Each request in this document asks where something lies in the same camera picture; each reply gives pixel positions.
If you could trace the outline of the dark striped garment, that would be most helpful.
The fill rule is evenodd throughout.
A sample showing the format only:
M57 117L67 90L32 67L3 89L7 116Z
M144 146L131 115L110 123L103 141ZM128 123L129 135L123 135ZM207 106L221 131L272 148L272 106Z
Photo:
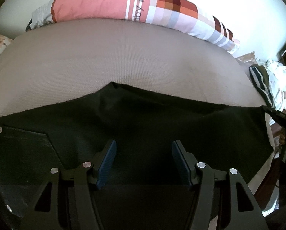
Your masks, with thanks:
M249 67L249 76L266 105L275 109L274 97L269 85L269 75L263 65L253 64Z

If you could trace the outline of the pink plaid long pillow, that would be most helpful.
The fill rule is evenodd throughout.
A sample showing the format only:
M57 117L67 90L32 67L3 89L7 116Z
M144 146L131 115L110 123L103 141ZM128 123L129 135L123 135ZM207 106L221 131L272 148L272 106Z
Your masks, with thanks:
M210 42L230 54L239 48L231 30L188 0L50 0L32 12L26 31L91 18L162 26Z

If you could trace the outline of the black pants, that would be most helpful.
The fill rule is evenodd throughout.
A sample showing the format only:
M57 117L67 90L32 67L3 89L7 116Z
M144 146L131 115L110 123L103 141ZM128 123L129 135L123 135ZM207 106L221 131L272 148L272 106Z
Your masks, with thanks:
M103 229L188 229L191 203L172 154L239 171L246 184L273 152L262 106L211 104L110 83L63 103L0 117L0 208L20 229L52 168L71 170L114 140L96 199Z

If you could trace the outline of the beige textured bed sheet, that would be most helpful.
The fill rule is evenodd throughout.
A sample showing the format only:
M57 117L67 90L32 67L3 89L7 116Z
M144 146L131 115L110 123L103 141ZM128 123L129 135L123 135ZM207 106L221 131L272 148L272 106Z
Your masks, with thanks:
M236 106L264 101L225 50L161 26L109 19L51 24L0 56L0 116L64 102L110 82Z

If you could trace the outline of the white crumpled cloth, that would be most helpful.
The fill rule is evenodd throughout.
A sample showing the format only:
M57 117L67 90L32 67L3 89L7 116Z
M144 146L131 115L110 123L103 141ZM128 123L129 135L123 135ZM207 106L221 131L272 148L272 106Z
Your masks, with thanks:
M275 108L283 111L286 109L286 66L269 59L266 62L266 71L269 75L269 84Z

